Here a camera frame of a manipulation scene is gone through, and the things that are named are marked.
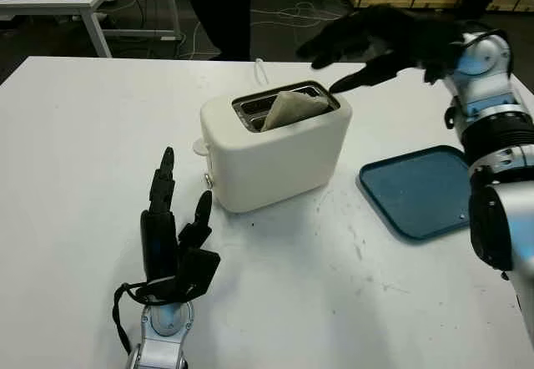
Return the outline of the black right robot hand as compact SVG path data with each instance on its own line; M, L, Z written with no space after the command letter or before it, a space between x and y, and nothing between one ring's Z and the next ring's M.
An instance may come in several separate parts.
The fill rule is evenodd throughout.
M380 53L361 70L330 86L329 91L338 94L383 83L407 68L422 69L424 81L434 83L454 72L463 43L457 23L378 4L327 24L296 54L309 59L313 69L322 69L343 57L361 55L370 47L379 46Z

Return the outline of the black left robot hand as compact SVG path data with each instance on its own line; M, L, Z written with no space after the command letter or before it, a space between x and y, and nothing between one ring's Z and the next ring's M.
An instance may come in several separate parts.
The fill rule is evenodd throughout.
M175 188L174 150L165 149L160 166L154 171L149 190L149 207L141 213L140 229L147 281L175 274L179 260L190 248L199 248L212 232L209 217L212 192L207 190L199 198L194 221L176 230L171 211Z

